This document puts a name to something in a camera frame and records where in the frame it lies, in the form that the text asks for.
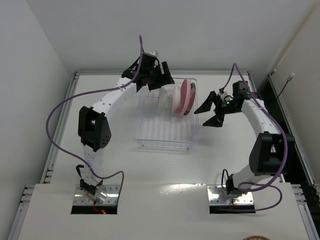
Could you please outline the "white bowl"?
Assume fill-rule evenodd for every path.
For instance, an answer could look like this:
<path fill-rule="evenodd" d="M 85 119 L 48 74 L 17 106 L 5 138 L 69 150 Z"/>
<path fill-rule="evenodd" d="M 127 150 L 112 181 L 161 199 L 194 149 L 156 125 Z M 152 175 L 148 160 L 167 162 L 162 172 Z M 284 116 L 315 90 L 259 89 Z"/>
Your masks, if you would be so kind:
<path fill-rule="evenodd" d="M 180 107 L 181 100 L 181 88 L 177 85 L 174 85 L 172 91 L 172 114 L 177 115 L 178 109 Z"/>
<path fill-rule="evenodd" d="M 171 115 L 173 108 L 173 92 L 162 87 L 158 94 L 157 113 L 162 115 Z"/>

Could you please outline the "pink plastic plate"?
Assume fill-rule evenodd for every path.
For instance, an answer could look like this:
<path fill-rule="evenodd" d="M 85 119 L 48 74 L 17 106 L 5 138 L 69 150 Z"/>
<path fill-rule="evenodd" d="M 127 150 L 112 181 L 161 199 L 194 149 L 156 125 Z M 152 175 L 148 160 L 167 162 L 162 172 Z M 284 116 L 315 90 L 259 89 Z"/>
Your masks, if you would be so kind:
<path fill-rule="evenodd" d="M 189 80 L 184 79 L 181 87 L 179 89 L 180 99 L 179 99 L 179 106 L 177 108 L 176 114 L 178 116 L 182 116 L 187 111 L 189 106 L 189 102 L 191 99 L 191 83 Z"/>

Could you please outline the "blue patterned rim plate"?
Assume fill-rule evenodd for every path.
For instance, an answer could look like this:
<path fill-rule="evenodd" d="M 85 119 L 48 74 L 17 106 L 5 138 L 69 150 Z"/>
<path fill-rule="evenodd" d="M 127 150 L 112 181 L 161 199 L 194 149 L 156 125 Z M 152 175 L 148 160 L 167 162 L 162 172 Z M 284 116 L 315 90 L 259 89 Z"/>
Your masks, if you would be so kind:
<path fill-rule="evenodd" d="M 190 84 L 190 98 L 189 98 L 189 103 L 188 103 L 188 106 L 187 106 L 187 109 L 184 113 L 184 115 L 188 115 L 190 113 L 190 111 L 192 110 L 193 108 L 193 104 L 195 102 L 195 97 L 196 97 L 196 85 L 192 82 Z"/>

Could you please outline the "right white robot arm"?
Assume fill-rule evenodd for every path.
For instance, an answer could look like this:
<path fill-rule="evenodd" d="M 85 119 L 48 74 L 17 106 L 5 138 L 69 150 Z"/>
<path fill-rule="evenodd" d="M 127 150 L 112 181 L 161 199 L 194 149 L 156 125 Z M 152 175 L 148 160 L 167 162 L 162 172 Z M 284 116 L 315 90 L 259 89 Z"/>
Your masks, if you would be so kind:
<path fill-rule="evenodd" d="M 292 166 L 296 141 L 268 113 L 262 96 L 252 92 L 247 81 L 235 82 L 232 91 L 232 96 L 222 88 L 218 92 L 211 91 L 195 114 L 208 112 L 215 106 L 215 115 L 203 123 L 203 126 L 215 128 L 223 126 L 228 114 L 242 113 L 248 119 L 256 136 L 248 165 L 228 176 L 225 183 L 227 194 L 239 194 L 250 191 L 252 185 L 265 178 L 286 175 Z"/>

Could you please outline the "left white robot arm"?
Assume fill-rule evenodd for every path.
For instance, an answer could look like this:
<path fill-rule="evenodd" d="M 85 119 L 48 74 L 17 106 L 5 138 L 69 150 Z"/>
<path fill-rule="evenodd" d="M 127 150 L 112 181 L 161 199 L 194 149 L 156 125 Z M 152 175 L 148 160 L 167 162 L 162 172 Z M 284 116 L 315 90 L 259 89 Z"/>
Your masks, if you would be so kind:
<path fill-rule="evenodd" d="M 103 162 L 104 148 L 109 144 L 112 133 L 109 120 L 117 109 L 142 87 L 156 90 L 174 84 L 167 62 L 159 62 L 151 53 L 142 53 L 120 76 L 114 90 L 90 107 L 79 111 L 78 135 L 83 145 L 85 166 L 79 170 L 80 187 L 92 198 L 101 195 L 103 180 L 99 168 Z"/>

